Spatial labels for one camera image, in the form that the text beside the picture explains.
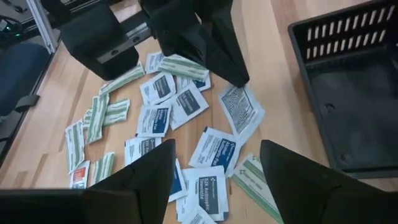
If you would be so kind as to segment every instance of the blue chair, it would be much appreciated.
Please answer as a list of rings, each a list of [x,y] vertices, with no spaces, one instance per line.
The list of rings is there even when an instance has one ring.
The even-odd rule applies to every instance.
[[[7,116],[31,94],[49,59],[46,48],[29,43],[13,45],[0,55],[0,116]]]

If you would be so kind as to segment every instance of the black plastic basket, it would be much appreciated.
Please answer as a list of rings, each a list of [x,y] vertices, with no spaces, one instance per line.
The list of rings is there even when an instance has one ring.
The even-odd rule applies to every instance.
[[[398,177],[398,1],[296,22],[289,35],[330,166]]]

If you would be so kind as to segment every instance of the green and white packet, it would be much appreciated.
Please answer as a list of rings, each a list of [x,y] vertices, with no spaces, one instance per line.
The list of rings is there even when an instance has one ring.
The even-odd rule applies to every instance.
[[[90,144],[102,138],[102,125],[105,119],[105,112],[109,103],[109,94],[95,96],[93,98],[93,112],[87,130],[86,143]]]
[[[162,51],[149,53],[147,56],[147,63],[145,64],[145,71],[146,73],[154,73],[158,72],[159,65],[164,58],[164,54]]]
[[[85,160],[82,120],[66,128],[65,143],[67,145],[68,174],[71,174]]]
[[[205,82],[209,76],[208,69],[177,54],[163,58],[158,70],[200,82]]]
[[[144,105],[156,105],[175,95],[172,74],[160,72],[139,86]]]
[[[103,96],[105,94],[111,93],[118,88],[121,88],[125,84],[136,80],[137,78],[143,77],[145,75],[145,71],[141,65],[141,62],[138,62],[137,66],[135,66],[132,70],[126,72],[124,75],[119,78],[113,80],[110,83],[103,85],[99,89],[99,96]]]
[[[130,100],[125,99],[117,103],[113,103],[106,108],[105,119],[103,126],[109,126],[117,122],[127,120],[127,112],[130,108]],[[83,117],[83,129],[87,129],[90,125],[91,115],[93,114],[93,109],[88,108]]]
[[[216,224],[201,206],[197,205],[182,224]]]
[[[242,164],[235,168],[231,178],[278,223],[283,223],[264,177],[261,163],[253,154],[249,154]]]
[[[94,164],[94,176],[92,185],[100,182],[101,180],[109,177],[112,173],[114,161],[114,152],[109,152],[105,154],[100,160],[96,161]]]

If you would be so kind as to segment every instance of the wooden table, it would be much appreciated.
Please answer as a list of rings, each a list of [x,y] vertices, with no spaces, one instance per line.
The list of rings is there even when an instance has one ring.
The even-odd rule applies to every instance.
[[[243,147],[240,162],[248,153],[259,154],[261,139],[271,139],[321,164],[328,165],[314,115],[308,104],[299,68],[292,50],[287,26],[364,0],[235,0],[233,22],[250,74],[249,86],[265,108],[266,115],[257,131]],[[140,10],[134,2],[113,7],[123,20]],[[149,52],[159,50],[154,39],[137,47],[142,63]],[[106,152],[115,152],[114,172],[124,166],[124,141],[133,137],[142,104],[139,85],[152,75],[122,87],[111,94],[111,102],[131,99],[128,120],[103,129],[103,139],[85,147],[93,163]],[[212,89],[203,95],[210,105],[194,120],[167,133],[177,141],[182,168],[197,145],[205,126],[231,133],[217,100],[227,82],[211,75]],[[65,128],[82,119],[92,97],[104,84],[99,77],[72,58],[60,44],[41,84],[41,96],[32,108],[0,169],[1,188],[68,187]],[[398,189],[397,179],[366,180],[383,190]],[[275,223],[235,183],[228,180],[230,217],[227,223]],[[176,223],[175,202],[167,207],[165,223]]]

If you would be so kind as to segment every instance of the metal frame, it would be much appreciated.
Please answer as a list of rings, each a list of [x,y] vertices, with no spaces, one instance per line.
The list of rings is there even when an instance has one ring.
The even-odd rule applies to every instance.
[[[72,17],[75,17],[75,16],[78,16],[78,15],[90,10],[91,8],[102,3],[103,1],[104,0],[75,0],[72,2],[65,3],[65,7],[70,11]],[[54,17],[54,15],[50,15],[47,12],[45,12],[45,14],[48,16],[48,19],[49,19],[49,22],[50,22],[50,25],[52,28],[57,28],[57,27],[64,25],[64,23],[58,21]],[[6,40],[4,42],[1,42],[0,48],[19,43],[21,41],[30,39],[30,38],[35,37],[40,34],[38,26],[35,23],[35,19],[33,17],[30,17],[28,19],[21,21],[21,24],[22,24],[21,35],[18,37],[14,37],[9,40]]]
[[[39,29],[39,32],[43,38],[47,51],[50,54],[55,53],[58,42],[55,40],[49,19],[44,12],[40,0],[26,0],[26,3],[33,15],[34,20],[36,21],[37,28]]]

